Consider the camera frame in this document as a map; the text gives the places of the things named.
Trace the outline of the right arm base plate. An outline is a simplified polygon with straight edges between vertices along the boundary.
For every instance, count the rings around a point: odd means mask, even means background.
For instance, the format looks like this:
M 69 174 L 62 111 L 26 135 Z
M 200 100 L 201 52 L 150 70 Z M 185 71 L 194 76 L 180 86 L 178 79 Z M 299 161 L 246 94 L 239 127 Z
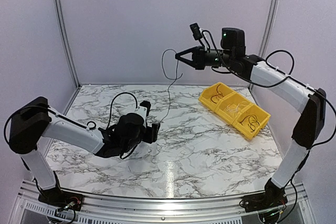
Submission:
M 245 212 L 253 212 L 284 206 L 288 202 L 286 195 L 281 195 L 278 199 L 266 199 L 265 193 L 245 195 L 239 202 L 239 206 L 244 208 Z

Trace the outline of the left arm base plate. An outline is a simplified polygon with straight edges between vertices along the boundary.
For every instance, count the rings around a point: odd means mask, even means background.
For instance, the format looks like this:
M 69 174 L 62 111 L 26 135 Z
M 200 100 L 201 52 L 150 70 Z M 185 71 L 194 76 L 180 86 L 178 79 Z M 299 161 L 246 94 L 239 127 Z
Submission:
M 58 208 L 65 208 L 67 205 L 74 202 L 75 204 L 69 207 L 75 211 L 80 211 L 83 203 L 83 195 L 64 191 L 59 188 L 52 188 L 49 190 L 42 190 L 38 197 L 38 201 Z

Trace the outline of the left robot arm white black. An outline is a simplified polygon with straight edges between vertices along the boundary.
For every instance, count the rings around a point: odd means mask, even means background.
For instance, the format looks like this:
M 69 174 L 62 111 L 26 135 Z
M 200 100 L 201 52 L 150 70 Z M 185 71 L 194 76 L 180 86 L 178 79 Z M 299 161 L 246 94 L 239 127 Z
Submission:
M 66 202 L 66 193 L 61 190 L 56 173 L 50 168 L 38 149 L 42 137 L 59 140 L 79 147 L 97 157 L 129 157 L 142 143 L 155 143 L 160 123 L 148 125 L 151 103 L 135 104 L 135 110 L 120 116 L 116 124 L 106 128 L 95 122 L 81 124 L 54 110 L 45 97 L 37 97 L 13 112 L 4 124 L 4 140 L 9 148 L 20 156 L 37 184 L 40 195 L 54 205 Z

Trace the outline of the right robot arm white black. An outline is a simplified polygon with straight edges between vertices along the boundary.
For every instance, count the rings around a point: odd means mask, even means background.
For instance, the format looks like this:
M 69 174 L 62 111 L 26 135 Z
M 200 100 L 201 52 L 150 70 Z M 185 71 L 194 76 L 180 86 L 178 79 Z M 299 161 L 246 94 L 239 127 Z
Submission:
M 208 40 L 204 45 L 176 53 L 175 58 L 196 70 L 224 67 L 227 73 L 255 86 L 270 89 L 300 113 L 290 147 L 273 176 L 266 182 L 264 192 L 242 199 L 246 210 L 251 210 L 253 205 L 274 207 L 285 194 L 285 187 L 305 165 L 311 149 L 318 146 L 316 140 L 324 127 L 326 107 L 332 104 L 323 89 L 314 89 L 298 81 L 291 73 L 278 70 L 266 59 L 247 55 L 243 30 L 224 27 L 221 48 L 209 48 L 209 44 L 213 43 L 213 39 Z

